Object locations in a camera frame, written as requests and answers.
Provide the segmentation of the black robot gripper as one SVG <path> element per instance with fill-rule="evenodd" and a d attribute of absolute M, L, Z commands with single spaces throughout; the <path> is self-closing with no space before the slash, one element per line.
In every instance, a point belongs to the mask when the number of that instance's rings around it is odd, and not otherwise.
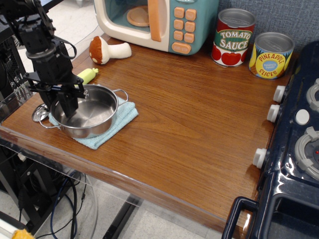
<path fill-rule="evenodd" d="M 58 99 L 66 117 L 78 109 L 78 98 L 88 97 L 83 79 L 74 75 L 70 57 L 66 51 L 50 47 L 39 52 L 26 52 L 32 61 L 34 72 L 26 73 L 32 92 L 38 92 L 48 108 Z"/>

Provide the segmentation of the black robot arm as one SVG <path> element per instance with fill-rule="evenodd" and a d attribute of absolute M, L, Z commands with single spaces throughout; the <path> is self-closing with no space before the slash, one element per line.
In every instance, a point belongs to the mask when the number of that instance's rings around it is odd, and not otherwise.
<path fill-rule="evenodd" d="M 78 109 L 78 99 L 87 98 L 83 79 L 73 74 L 65 41 L 55 36 L 55 27 L 38 0 L 2 0 L 0 13 L 26 48 L 34 72 L 25 73 L 32 92 L 38 92 L 51 107 L 59 103 L 67 117 Z"/>

